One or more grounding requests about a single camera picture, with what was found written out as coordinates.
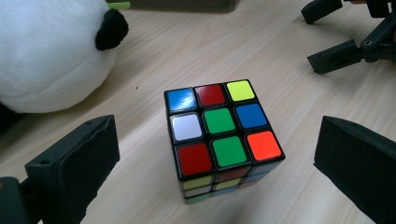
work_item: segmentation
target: table surface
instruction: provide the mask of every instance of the table surface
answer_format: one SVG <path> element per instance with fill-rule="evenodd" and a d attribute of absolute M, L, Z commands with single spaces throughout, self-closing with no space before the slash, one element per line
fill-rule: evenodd
<path fill-rule="evenodd" d="M 396 140 L 396 66 L 354 64 L 326 75 L 306 57 L 355 39 L 382 21 L 344 7 L 314 25 L 309 0 L 241 0 L 231 13 L 124 10 L 130 33 L 104 84 L 61 112 L 31 114 L 0 138 L 0 176 L 88 119 L 116 118 L 117 163 L 82 223 L 373 223 L 313 165 L 323 116 Z M 177 183 L 163 92 L 247 78 L 286 159 L 257 185 L 186 205 Z"/>

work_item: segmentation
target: stuffed panda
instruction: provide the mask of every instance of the stuffed panda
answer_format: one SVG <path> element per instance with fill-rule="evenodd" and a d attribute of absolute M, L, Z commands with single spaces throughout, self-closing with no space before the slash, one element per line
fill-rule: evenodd
<path fill-rule="evenodd" d="M 0 132 L 22 113 L 84 100 L 106 79 L 128 23 L 105 0 L 0 3 Z"/>

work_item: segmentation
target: black panda ear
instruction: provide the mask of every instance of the black panda ear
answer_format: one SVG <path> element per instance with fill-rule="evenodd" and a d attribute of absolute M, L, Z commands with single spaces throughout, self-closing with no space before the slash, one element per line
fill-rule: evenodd
<path fill-rule="evenodd" d="M 106 12 L 100 30 L 96 34 L 96 48 L 99 50 L 114 49 L 128 34 L 128 31 L 128 23 L 123 15 L 111 8 Z"/>

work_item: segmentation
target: orange sticker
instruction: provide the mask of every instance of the orange sticker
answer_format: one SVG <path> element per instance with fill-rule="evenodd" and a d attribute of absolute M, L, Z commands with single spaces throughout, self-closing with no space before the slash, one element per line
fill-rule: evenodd
<path fill-rule="evenodd" d="M 272 159 L 282 154 L 272 132 L 250 134 L 247 141 L 256 161 Z"/>

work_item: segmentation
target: rubik's cube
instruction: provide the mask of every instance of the rubik's cube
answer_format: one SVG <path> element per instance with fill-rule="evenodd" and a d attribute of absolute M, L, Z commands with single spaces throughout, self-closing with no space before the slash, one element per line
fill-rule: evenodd
<path fill-rule="evenodd" d="M 164 98 L 186 203 L 251 186 L 285 159 L 247 79 L 165 91 Z"/>

